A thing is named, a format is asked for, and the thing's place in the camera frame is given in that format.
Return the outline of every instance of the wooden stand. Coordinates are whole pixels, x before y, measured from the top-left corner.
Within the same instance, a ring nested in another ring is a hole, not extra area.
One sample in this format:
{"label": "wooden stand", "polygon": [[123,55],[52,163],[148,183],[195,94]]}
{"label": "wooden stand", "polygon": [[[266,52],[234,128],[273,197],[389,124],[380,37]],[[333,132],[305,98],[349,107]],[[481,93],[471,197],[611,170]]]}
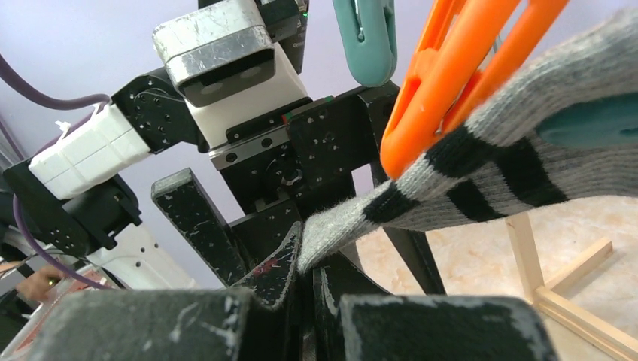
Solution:
{"label": "wooden stand", "polygon": [[545,282],[527,213],[506,218],[506,224],[523,291],[534,308],[613,359],[638,360],[638,340],[559,295],[598,267],[613,252],[612,242],[599,240]]}

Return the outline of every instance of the sock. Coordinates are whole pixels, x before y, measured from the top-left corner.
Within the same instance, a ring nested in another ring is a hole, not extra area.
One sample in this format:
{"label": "sock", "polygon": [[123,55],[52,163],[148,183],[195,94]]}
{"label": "sock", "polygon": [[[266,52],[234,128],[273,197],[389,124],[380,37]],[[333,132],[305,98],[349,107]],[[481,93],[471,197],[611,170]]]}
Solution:
{"label": "sock", "polygon": [[519,70],[396,181],[308,219],[299,270],[377,229],[425,232],[571,199],[638,196],[638,144],[590,150],[545,143],[534,129],[571,105],[638,92],[638,8]]}

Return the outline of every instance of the screw hole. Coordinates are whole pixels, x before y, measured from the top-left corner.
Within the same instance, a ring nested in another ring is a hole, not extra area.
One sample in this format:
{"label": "screw hole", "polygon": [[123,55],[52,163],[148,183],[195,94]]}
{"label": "screw hole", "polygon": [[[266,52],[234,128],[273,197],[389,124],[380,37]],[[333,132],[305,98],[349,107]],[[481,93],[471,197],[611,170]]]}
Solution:
{"label": "screw hole", "polygon": [[235,153],[229,153],[229,154],[226,156],[226,161],[227,161],[228,163],[235,162],[236,160],[237,160],[237,154],[235,154]]}
{"label": "screw hole", "polygon": [[264,148],[270,148],[270,146],[272,145],[272,139],[271,138],[264,138],[261,141],[261,146]]}

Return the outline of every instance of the black stripe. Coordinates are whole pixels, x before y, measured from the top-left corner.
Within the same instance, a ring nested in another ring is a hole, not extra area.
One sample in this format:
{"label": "black stripe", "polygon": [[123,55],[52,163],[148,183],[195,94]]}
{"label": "black stripe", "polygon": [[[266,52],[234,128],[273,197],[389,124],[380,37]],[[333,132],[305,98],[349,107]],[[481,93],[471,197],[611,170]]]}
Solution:
{"label": "black stripe", "polygon": [[425,153],[434,169],[450,178],[462,178],[491,161],[503,148],[475,137],[465,126],[446,135]]}
{"label": "black stripe", "polygon": [[395,182],[363,209],[363,216],[374,224],[388,223],[404,215],[420,203],[410,199],[396,187]]}
{"label": "black stripe", "polygon": [[470,180],[457,184],[447,192],[447,195],[458,210],[469,220],[474,222],[487,222],[506,217],[494,210],[481,190]]}
{"label": "black stripe", "polygon": [[551,182],[539,154],[526,138],[508,147],[495,163],[512,194],[521,202],[542,207],[569,200]]}
{"label": "black stripe", "polygon": [[18,267],[17,271],[22,276],[24,276],[24,278],[27,278],[28,276],[33,275],[35,273],[35,271],[33,271],[33,268],[29,267],[29,265],[27,265],[26,263]]}

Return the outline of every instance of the finger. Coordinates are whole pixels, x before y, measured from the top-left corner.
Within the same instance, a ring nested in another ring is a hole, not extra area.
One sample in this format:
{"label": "finger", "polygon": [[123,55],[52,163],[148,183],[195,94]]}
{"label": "finger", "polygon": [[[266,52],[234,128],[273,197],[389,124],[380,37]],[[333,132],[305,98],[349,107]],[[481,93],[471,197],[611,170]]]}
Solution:
{"label": "finger", "polygon": [[40,268],[37,273],[43,275],[48,280],[51,278],[61,280],[66,276],[64,272],[60,271],[52,265],[46,265]]}
{"label": "finger", "polygon": [[30,301],[38,301],[38,302],[46,301],[46,297],[44,297],[43,295],[41,295],[40,292],[38,292],[37,286],[35,286],[34,283],[31,281],[24,280],[20,282],[18,285],[16,285],[16,290],[21,295],[23,295],[24,298]]}
{"label": "finger", "polygon": [[35,301],[46,301],[48,299],[47,293],[53,288],[49,282],[49,278],[44,277],[43,275],[32,275],[33,279],[30,281],[30,286],[32,289],[32,297]]}

